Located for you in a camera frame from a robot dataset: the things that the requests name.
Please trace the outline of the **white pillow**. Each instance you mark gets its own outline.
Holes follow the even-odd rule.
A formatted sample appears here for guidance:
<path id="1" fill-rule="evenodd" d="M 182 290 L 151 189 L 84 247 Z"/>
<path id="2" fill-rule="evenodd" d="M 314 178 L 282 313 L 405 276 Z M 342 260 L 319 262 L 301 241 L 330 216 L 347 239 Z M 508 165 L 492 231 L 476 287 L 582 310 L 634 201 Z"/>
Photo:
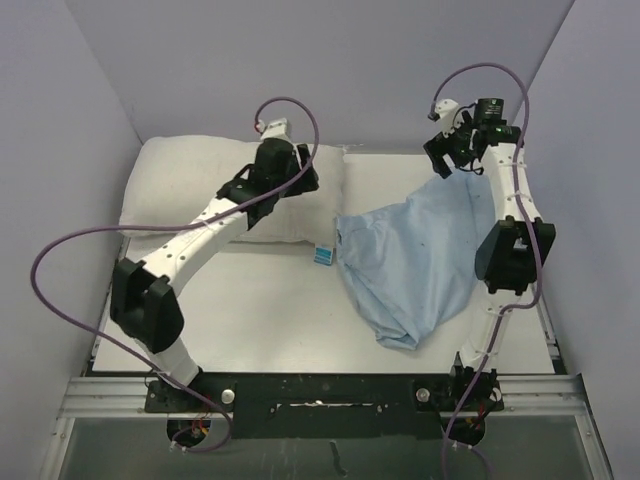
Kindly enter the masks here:
<path id="1" fill-rule="evenodd" d="M 204 135 L 148 140 L 128 179 L 119 223 L 190 223 L 225 182 L 254 160 L 257 148 L 256 142 Z M 335 243 L 335 218 L 343 210 L 344 152 L 321 145 L 313 166 L 319 188 L 279 200 L 270 215 L 239 237 L 241 242 Z"/>

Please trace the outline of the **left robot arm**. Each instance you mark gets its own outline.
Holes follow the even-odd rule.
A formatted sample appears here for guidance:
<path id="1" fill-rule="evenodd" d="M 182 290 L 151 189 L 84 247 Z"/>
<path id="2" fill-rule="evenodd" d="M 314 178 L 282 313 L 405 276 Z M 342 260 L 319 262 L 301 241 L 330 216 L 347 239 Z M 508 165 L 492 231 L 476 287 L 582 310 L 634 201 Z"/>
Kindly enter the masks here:
<path id="1" fill-rule="evenodd" d="M 223 184 L 188 229 L 139 261 L 120 260 L 112 275 L 111 320 L 164 375 L 168 399 L 180 410 L 200 405 L 201 369 L 181 335 L 185 325 L 178 297 L 189 280 L 224 246 L 270 215 L 286 197 L 319 187 L 306 144 L 263 140 L 253 162 Z"/>

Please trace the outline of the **light blue pillowcase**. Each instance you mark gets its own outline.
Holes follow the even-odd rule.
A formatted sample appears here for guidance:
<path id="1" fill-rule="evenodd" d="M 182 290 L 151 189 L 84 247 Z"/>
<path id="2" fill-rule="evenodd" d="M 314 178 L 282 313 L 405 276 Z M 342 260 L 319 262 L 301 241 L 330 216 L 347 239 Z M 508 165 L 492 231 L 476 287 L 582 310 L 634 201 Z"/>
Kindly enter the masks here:
<path id="1" fill-rule="evenodd" d="M 434 177 L 401 203 L 336 221 L 336 261 L 376 341 L 414 350 L 463 311 L 477 284 L 475 255 L 495 223 L 484 176 Z"/>

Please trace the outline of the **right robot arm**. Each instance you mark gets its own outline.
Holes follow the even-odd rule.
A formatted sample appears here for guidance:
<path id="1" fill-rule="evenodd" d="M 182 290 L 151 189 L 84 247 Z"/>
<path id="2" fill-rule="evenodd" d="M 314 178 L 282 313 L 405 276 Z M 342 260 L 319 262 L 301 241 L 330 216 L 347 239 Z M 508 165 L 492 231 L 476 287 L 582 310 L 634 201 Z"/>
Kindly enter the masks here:
<path id="1" fill-rule="evenodd" d="M 488 179 L 495 219 L 482 239 L 474 270 L 480 297 L 471 331 L 457 353 L 445 384 L 448 402 L 459 409 L 497 397 L 497 356 L 514 306 L 537 282 L 556 238 L 556 228 L 542 219 L 531 196 L 524 160 L 524 132 L 503 118 L 504 102 L 481 98 L 462 106 L 437 101 L 429 117 L 440 131 L 424 145 L 434 172 L 454 171 Z"/>

